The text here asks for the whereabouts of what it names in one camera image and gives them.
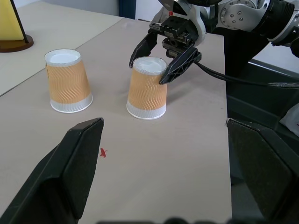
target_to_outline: wall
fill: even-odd
[[[118,16],[118,0],[44,0],[44,1],[56,5]]]
[[[135,18],[152,21],[161,8],[162,4],[158,0],[137,0]]]
[[[32,2],[36,2],[36,1],[39,1],[39,0],[14,0],[14,4],[18,8],[18,7],[22,7],[22,6],[28,5],[28,4],[30,4]]]

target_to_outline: paper cup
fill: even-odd
[[[166,67],[166,62],[156,57],[134,61],[127,101],[127,110],[132,116],[153,120],[165,114],[167,85],[160,85],[159,81]]]
[[[71,49],[58,49],[45,55],[51,106],[62,113],[75,113],[93,102],[82,57]]]

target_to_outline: red x mark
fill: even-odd
[[[103,148],[101,148],[101,157],[106,158],[106,152],[107,150],[104,150]]]

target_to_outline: wavy pattern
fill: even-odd
[[[50,97],[62,104],[79,102],[90,95],[83,61],[70,67],[47,65]]]
[[[151,76],[132,70],[128,100],[141,110],[156,110],[166,104],[167,85],[159,85],[162,75]]]

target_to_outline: black cable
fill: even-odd
[[[299,89],[299,83],[256,83],[256,82],[239,79],[239,78],[232,77],[232,76],[226,76],[219,72],[211,70],[210,68],[207,68],[206,66],[200,64],[199,62],[194,62],[194,63],[197,66],[199,66],[207,74],[209,74],[217,79],[226,81],[226,82],[233,82],[233,83],[239,83],[239,84],[245,84],[245,85],[256,85],[256,86],[262,86],[262,87],[275,87],[275,88],[280,88],[280,89]]]

